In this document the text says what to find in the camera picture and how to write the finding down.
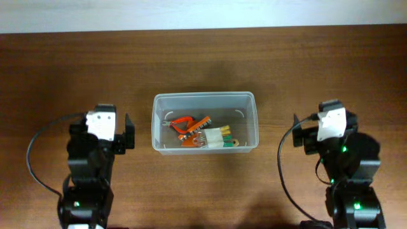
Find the white wall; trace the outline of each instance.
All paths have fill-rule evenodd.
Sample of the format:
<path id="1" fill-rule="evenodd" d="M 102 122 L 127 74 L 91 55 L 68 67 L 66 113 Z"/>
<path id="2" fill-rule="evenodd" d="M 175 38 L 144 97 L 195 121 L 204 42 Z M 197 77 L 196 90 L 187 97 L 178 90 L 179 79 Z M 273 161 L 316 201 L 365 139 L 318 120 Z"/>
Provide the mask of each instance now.
<path id="1" fill-rule="evenodd" d="M 406 22 L 403 0 L 0 0 L 0 33 Z"/>

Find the white object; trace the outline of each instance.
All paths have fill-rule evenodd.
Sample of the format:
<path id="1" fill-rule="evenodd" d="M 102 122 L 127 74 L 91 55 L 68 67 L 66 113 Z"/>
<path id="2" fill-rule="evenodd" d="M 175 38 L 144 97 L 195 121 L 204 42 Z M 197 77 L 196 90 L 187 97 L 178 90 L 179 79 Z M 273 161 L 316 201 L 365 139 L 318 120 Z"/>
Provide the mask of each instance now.
<path id="1" fill-rule="evenodd" d="M 78 224 L 78 225 L 69 225 L 68 229 L 89 229 L 89 225 L 86 224 Z M 104 229 L 103 227 L 96 225 L 96 229 Z"/>
<path id="2" fill-rule="evenodd" d="M 330 137 L 342 137 L 346 129 L 346 110 L 339 108 L 332 111 L 318 113 L 317 141 Z"/>
<path id="3" fill-rule="evenodd" d="M 113 141 L 116 130 L 115 112 L 89 111 L 86 114 L 88 133 L 96 135 L 98 139 Z"/>
<path id="4" fill-rule="evenodd" d="M 182 116 L 209 116 L 208 128 L 229 125 L 239 147 L 184 148 L 178 133 L 161 124 Z M 158 94 L 154 98 L 151 120 L 151 143 L 163 155 L 195 155 L 209 153 L 248 153 L 259 144 L 259 126 L 254 95 L 250 92 L 197 92 Z"/>
<path id="5" fill-rule="evenodd" d="M 0 1 L 0 33 L 406 22 L 403 0 Z"/>
<path id="6" fill-rule="evenodd" d="M 220 128 L 204 129 L 208 148 L 220 148 L 223 147 L 223 137 Z"/>

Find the gray bin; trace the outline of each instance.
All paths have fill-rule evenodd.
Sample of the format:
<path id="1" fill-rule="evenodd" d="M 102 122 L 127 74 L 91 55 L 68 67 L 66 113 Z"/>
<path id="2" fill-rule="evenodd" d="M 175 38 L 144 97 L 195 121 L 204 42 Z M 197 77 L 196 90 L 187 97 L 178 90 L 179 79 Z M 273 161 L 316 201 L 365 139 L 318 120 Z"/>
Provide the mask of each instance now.
<path id="1" fill-rule="evenodd" d="M 197 120 L 210 116 L 208 128 L 229 125 L 239 146 L 224 148 L 184 148 L 174 129 L 164 127 L 162 121 L 193 116 Z M 208 153 L 248 153 L 259 144 L 256 102 L 251 92 L 198 92 L 158 94 L 154 98 L 151 120 L 153 148 L 163 155 Z"/>

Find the storage container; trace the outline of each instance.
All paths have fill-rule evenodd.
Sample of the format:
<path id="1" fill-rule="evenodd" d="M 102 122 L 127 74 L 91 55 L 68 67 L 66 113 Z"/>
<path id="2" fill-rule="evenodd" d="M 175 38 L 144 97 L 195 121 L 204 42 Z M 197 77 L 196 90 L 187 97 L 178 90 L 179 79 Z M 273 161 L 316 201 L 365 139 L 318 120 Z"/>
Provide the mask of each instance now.
<path id="1" fill-rule="evenodd" d="M 162 125 L 183 116 L 201 120 L 210 116 L 208 128 L 230 126 L 239 146 L 223 148 L 184 148 L 178 133 Z M 256 102 L 251 92 L 197 92 L 158 94 L 154 98 L 151 120 L 153 148 L 163 155 L 191 155 L 208 153 L 248 153 L 259 144 Z"/>

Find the pliers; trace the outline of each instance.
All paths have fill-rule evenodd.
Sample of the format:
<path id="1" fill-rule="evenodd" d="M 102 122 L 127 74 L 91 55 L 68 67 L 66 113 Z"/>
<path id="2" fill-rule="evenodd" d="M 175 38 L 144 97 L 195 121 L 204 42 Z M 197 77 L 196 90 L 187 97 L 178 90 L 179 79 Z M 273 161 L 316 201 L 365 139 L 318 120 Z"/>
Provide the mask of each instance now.
<path id="1" fill-rule="evenodd" d="M 190 121 L 194 121 L 195 119 L 191 116 L 185 116 L 185 117 L 181 117 L 178 118 L 174 121 L 163 121 L 162 125 L 164 127 L 172 127 L 174 128 L 174 130 L 176 130 L 178 133 L 180 134 L 189 134 L 189 132 L 187 130 L 181 130 L 180 128 L 176 127 L 175 124 L 179 124 L 179 123 L 183 123 L 183 122 L 190 122 Z"/>

